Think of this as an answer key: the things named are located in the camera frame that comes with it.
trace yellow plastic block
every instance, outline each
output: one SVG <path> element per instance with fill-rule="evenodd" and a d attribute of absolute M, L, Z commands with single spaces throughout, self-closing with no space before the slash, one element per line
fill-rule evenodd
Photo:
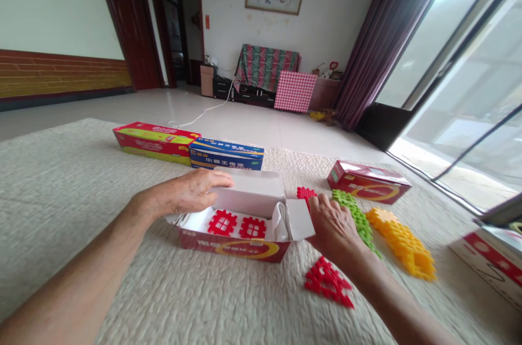
<path fill-rule="evenodd" d="M 366 218 L 388 242 L 391 251 L 402 262 L 409 274 L 423 280 L 436 280 L 434 259 L 408 226 L 389 211 L 372 208 Z"/>

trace checkered board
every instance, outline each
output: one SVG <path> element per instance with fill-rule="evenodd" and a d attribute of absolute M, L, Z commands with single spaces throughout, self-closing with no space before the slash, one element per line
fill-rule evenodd
<path fill-rule="evenodd" d="M 307 112 L 316 79 L 317 76 L 310 73 L 281 71 L 274 107 Z"/>

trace cardboard box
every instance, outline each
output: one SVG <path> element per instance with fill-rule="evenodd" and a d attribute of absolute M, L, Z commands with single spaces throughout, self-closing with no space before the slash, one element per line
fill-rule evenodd
<path fill-rule="evenodd" d="M 224 167 L 217 170 L 230 173 L 235 186 L 213 188 L 218 195 L 214 206 L 193 214 L 165 217 L 178 228 L 183 248 L 279 263 L 292 242 L 315 235 L 306 201 L 286 199 L 276 172 Z M 223 209 L 237 216 L 231 236 L 208 232 L 210 220 Z M 243 219 L 250 216 L 264 220 L 264 239 L 239 236 Z"/>
<path fill-rule="evenodd" d="M 134 122 L 113 129 L 124 152 L 190 166 L 189 145 L 199 133 Z"/>
<path fill-rule="evenodd" d="M 261 170 L 265 153 L 262 148 L 203 137 L 195 140 L 189 148 L 192 167 L 204 167 L 210 170 L 219 166 Z"/>
<path fill-rule="evenodd" d="M 383 204 L 393 204 L 412 187 L 406 178 L 394 171 L 342 160 L 333 166 L 328 183 L 332 189 Z"/>
<path fill-rule="evenodd" d="M 484 225 L 450 244 L 450 248 L 522 311 L 522 235 Z"/>

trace plastic building block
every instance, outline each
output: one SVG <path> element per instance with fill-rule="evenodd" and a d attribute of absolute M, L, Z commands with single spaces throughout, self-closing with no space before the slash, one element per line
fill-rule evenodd
<path fill-rule="evenodd" d="M 317 197 L 317 193 L 312 189 L 307 189 L 306 187 L 297 188 L 297 198 L 306 200 L 308 210 L 310 210 L 310 205 L 308 204 L 308 199 L 310 197 Z"/>
<path fill-rule="evenodd" d="M 266 233 L 265 222 L 261 219 L 245 217 L 241 223 L 241 229 L 239 230 L 239 236 L 245 239 L 263 239 Z"/>
<path fill-rule="evenodd" d="M 366 216 L 360 210 L 359 206 L 355 202 L 354 197 L 346 193 L 342 190 L 333 190 L 332 191 L 332 199 L 337 201 L 341 206 L 347 206 L 350 209 L 350 213 L 352 213 L 353 221 L 355 222 L 355 226 L 357 227 L 357 233 L 363 240 L 364 244 L 367 245 L 370 250 L 372 250 L 379 258 L 382 258 L 381 253 L 375 248 L 373 244 L 373 232 L 370 228 L 370 223 Z"/>
<path fill-rule="evenodd" d="M 218 210 L 208 223 L 208 232 L 214 235 L 230 236 L 234 227 L 238 225 L 237 218 L 230 212 Z"/>
<path fill-rule="evenodd" d="M 323 256 L 306 274 L 306 279 L 304 284 L 306 289 L 327 299 L 332 299 L 347 308 L 355 308 L 350 298 L 344 294 L 344 290 L 352 289 L 351 285 L 332 268 L 332 264 Z"/>
<path fill-rule="evenodd" d="M 393 213 L 380 208 L 372 208 L 366 217 L 384 236 L 391 251 L 409 274 L 427 281 L 437 279 L 433 265 L 435 260 L 408 226 L 401 224 Z"/>

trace person's left hand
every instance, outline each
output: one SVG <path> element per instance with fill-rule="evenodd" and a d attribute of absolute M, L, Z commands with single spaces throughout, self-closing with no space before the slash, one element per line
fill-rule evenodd
<path fill-rule="evenodd" d="M 129 205 L 137 205 L 151 221 L 168 214 L 199 212 L 216 202 L 218 194 L 208 192 L 214 186 L 232 187 L 234 181 L 223 171 L 198 168 L 139 192 Z"/>

